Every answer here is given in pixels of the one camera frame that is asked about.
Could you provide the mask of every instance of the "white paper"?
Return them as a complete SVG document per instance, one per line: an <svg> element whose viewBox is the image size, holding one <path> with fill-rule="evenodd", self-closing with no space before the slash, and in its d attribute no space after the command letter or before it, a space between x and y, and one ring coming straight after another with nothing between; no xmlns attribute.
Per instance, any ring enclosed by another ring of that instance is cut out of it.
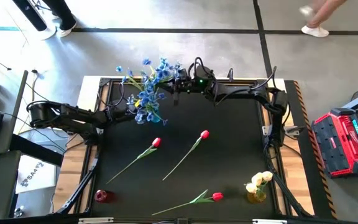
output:
<svg viewBox="0 0 358 224"><path fill-rule="evenodd" d="M19 163L16 193L54 187L56 184L56 167L49 163L23 155Z"/></svg>

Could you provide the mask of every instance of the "black mat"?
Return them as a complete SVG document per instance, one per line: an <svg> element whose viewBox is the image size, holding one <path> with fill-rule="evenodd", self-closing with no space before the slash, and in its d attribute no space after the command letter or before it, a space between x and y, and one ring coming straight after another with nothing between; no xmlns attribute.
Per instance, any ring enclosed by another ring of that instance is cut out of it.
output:
<svg viewBox="0 0 358 224"><path fill-rule="evenodd" d="M137 92L130 87L126 85L126 95ZM267 169L258 106L254 100L227 100L214 108L202 95L181 94L178 106L173 106L171 96L160 101L161 116L168 119L166 126L131 121L105 129L95 190L110 190L117 199L108 204L94 202L92 216L222 221L272 218L272 191L267 190L266 201L252 205L245 198L243 186L255 173ZM205 129L210 131L209 138L162 181ZM106 185L156 137L162 139L157 151ZM189 202L206 189L209 197L213 192L222 192L224 200L151 216Z"/></svg>

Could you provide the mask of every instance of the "red cup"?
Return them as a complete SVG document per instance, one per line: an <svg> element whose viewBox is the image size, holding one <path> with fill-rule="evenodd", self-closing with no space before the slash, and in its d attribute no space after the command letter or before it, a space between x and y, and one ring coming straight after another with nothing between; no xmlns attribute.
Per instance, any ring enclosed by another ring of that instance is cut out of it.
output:
<svg viewBox="0 0 358 224"><path fill-rule="evenodd" d="M94 195L94 199L99 203L109 203L112 202L113 196L114 194L112 192L98 190Z"/></svg>

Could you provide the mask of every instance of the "green leaf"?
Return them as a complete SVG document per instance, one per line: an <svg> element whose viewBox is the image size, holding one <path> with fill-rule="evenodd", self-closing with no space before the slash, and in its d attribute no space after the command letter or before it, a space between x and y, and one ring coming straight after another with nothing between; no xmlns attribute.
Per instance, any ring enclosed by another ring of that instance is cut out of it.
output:
<svg viewBox="0 0 358 224"><path fill-rule="evenodd" d="M194 200L192 200L189 203L197 203L197 201L199 199L204 199L204 196L206 195L207 192L208 192L208 189L206 189L203 193L201 193L198 197L194 198Z"/></svg>
<svg viewBox="0 0 358 224"><path fill-rule="evenodd" d="M214 201L211 200L211 199L200 198L200 199L198 199L197 202L195 202L195 203L202 203L202 202L214 202Z"/></svg>
<svg viewBox="0 0 358 224"><path fill-rule="evenodd" d="M157 148L146 149L146 151L144 151L142 154L140 154L140 155L137 156L137 159L143 158L143 157L149 155L150 153L152 153L152 152L154 152L154 151L156 151L156 150L157 150Z"/></svg>

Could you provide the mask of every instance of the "white flower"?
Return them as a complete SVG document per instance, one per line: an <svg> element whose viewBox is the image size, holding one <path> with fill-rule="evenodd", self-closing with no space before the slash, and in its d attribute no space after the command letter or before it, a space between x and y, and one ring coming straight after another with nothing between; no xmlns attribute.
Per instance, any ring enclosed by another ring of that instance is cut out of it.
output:
<svg viewBox="0 0 358 224"><path fill-rule="evenodd" d="M249 193L254 194L258 190L258 187L253 183L249 183L246 185L246 189Z"/></svg>
<svg viewBox="0 0 358 224"><path fill-rule="evenodd" d="M259 186L262 183L262 173L259 172L257 174L255 174L252 178L251 178L251 182L253 184L255 184L256 186Z"/></svg>
<svg viewBox="0 0 358 224"><path fill-rule="evenodd" d="M271 181L273 178L273 174L270 171L265 171L262 173L262 178L264 181Z"/></svg>

